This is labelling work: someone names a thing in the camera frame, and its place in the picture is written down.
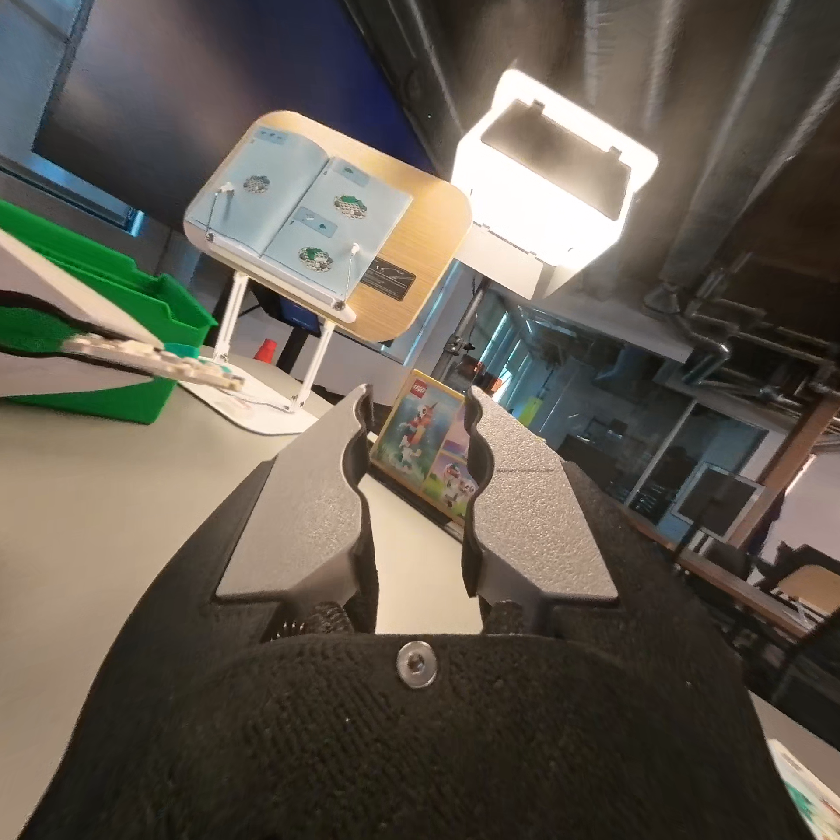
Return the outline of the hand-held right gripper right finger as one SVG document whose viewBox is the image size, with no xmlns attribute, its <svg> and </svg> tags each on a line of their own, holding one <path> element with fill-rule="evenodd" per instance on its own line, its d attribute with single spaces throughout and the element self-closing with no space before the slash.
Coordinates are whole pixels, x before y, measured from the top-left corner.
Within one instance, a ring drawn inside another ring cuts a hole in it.
<svg viewBox="0 0 840 840">
<path fill-rule="evenodd" d="M 616 604 L 618 593 L 562 458 L 488 394 L 465 396 L 462 574 L 489 604 Z"/>
</svg>

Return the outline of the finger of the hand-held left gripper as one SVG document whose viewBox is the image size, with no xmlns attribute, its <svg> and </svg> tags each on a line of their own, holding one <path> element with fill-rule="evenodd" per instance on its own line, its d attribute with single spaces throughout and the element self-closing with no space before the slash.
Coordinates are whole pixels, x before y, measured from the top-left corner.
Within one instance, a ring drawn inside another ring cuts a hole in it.
<svg viewBox="0 0 840 840">
<path fill-rule="evenodd" d="M 1 350 L 1 397 L 101 392 L 152 382 L 123 362 Z"/>
<path fill-rule="evenodd" d="M 5 232 L 1 233 L 1 306 L 43 312 L 79 333 L 163 346 L 126 311 Z"/>
</svg>

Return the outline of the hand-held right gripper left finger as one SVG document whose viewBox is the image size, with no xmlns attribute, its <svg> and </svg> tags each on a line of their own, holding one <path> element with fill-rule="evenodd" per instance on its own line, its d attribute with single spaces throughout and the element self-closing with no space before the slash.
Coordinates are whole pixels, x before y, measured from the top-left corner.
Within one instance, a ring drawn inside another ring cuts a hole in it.
<svg viewBox="0 0 840 840">
<path fill-rule="evenodd" d="M 225 601 L 377 602 L 368 501 L 372 389 L 358 385 L 284 447 L 218 584 Z"/>
</svg>

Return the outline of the round white lego plate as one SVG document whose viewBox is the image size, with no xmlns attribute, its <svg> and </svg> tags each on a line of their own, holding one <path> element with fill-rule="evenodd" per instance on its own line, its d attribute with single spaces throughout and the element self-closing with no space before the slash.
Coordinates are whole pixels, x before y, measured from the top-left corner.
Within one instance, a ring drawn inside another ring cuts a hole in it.
<svg viewBox="0 0 840 840">
<path fill-rule="evenodd" d="M 65 340 L 61 350 L 64 354 L 116 364 L 177 382 L 210 385 L 229 392 L 241 392 L 245 386 L 241 375 L 241 382 L 219 381 L 212 368 L 213 364 L 218 364 L 216 362 L 202 358 L 181 359 L 164 349 L 156 349 L 151 344 L 134 339 L 106 339 L 95 333 L 78 334 Z"/>
</svg>

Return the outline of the yellow lego box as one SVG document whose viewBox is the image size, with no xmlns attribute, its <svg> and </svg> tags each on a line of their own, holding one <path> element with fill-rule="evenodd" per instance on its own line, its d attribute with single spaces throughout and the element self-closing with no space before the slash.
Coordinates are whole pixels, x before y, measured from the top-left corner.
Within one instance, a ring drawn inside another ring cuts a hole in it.
<svg viewBox="0 0 840 840">
<path fill-rule="evenodd" d="M 465 409 L 462 394 L 412 370 L 371 451 L 375 467 L 459 526 L 479 486 L 467 465 Z"/>
</svg>

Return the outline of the green plastic bin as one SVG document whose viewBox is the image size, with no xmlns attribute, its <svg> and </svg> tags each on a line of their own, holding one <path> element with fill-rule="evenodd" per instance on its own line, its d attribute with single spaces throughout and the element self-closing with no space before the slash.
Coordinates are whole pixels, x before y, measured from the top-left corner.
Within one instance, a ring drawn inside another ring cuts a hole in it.
<svg viewBox="0 0 840 840">
<path fill-rule="evenodd" d="M 2 201 L 1 228 L 126 311 L 166 345 L 190 346 L 198 354 L 210 329 L 217 324 L 173 277 L 143 273 L 129 256 L 22 207 Z M 155 379 L 105 391 L 20 395 L 10 400 L 150 425 L 174 389 L 173 381 Z"/>
</svg>

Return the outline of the computer monitor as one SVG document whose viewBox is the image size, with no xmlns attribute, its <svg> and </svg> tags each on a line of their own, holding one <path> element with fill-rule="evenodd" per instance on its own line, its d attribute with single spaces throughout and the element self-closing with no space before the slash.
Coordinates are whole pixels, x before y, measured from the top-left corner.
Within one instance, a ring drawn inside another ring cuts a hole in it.
<svg viewBox="0 0 840 840">
<path fill-rule="evenodd" d="M 727 542 L 764 492 L 761 484 L 702 461 L 680 488 L 669 513 L 707 536 Z"/>
</svg>

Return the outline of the small black blue device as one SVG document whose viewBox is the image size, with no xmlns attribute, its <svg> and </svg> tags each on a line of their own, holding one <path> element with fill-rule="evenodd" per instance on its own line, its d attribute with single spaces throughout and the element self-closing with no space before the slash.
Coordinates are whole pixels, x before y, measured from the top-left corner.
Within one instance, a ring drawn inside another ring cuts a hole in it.
<svg viewBox="0 0 840 840">
<path fill-rule="evenodd" d="M 315 338 L 321 338 L 321 322 L 316 313 L 260 284 L 254 286 L 252 293 L 263 312 L 270 318 L 293 329 L 303 330 Z"/>
</svg>

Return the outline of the glass window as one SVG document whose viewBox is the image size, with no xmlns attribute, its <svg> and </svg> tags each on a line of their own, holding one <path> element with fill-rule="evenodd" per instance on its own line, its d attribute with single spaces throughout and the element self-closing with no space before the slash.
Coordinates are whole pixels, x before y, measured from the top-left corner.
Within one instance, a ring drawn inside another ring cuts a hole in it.
<svg viewBox="0 0 840 840">
<path fill-rule="evenodd" d="M 1 153 L 18 163 L 35 136 L 87 2 L 1 2 Z"/>
</svg>

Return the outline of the light blue instruction booklet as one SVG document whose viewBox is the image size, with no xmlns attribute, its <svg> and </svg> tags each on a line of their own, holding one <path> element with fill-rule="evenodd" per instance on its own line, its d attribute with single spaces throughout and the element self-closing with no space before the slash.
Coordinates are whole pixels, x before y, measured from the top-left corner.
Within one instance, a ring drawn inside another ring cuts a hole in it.
<svg viewBox="0 0 840 840">
<path fill-rule="evenodd" d="M 358 284 L 413 196 L 299 133 L 257 128 L 185 221 L 336 295 Z"/>
</svg>

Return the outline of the large black screen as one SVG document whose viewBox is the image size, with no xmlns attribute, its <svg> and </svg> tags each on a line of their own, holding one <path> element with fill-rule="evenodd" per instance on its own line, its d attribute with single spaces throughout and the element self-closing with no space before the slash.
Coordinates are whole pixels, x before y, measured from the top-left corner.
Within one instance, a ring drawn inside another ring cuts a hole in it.
<svg viewBox="0 0 840 840">
<path fill-rule="evenodd" d="M 170 228 L 257 118 L 298 112 L 434 166 L 342 2 L 97 1 L 35 152 Z"/>
</svg>

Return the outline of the tan chair back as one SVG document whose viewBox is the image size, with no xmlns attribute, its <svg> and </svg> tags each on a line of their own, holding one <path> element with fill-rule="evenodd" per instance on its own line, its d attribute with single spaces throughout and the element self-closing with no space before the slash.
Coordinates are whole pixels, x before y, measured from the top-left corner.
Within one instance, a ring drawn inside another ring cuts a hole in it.
<svg viewBox="0 0 840 840">
<path fill-rule="evenodd" d="M 781 579 L 770 590 L 808 624 L 819 623 L 839 608 L 839 575 L 808 564 Z"/>
</svg>

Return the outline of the studio light panel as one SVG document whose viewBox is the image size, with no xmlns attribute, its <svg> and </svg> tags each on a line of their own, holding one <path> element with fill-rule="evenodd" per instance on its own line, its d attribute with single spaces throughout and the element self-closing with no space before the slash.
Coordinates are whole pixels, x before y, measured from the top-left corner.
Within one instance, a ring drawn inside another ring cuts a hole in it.
<svg viewBox="0 0 840 840">
<path fill-rule="evenodd" d="M 460 139 L 451 183 L 472 225 L 456 259 L 526 300 L 547 298 L 619 241 L 657 155 L 519 69 Z"/>
</svg>

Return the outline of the white paper leaflet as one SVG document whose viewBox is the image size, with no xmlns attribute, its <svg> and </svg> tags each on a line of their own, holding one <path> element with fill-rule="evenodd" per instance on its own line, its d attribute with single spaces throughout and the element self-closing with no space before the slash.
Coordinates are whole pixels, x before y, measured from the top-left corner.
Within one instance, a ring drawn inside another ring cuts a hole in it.
<svg viewBox="0 0 840 840">
<path fill-rule="evenodd" d="M 769 739 L 775 767 L 814 838 L 839 838 L 839 797 L 779 740 Z"/>
</svg>

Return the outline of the silver spiral duct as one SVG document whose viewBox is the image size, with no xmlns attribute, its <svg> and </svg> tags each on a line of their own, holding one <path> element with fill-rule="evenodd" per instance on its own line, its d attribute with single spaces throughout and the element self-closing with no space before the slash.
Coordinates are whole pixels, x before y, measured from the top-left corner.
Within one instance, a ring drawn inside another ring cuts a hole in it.
<svg viewBox="0 0 840 840">
<path fill-rule="evenodd" d="M 574 2 L 580 29 L 582 86 L 588 99 L 645 83 L 660 6 L 657 1 Z"/>
<path fill-rule="evenodd" d="M 688 285 L 839 94 L 839 2 L 770 4 L 659 278 Z"/>
</svg>

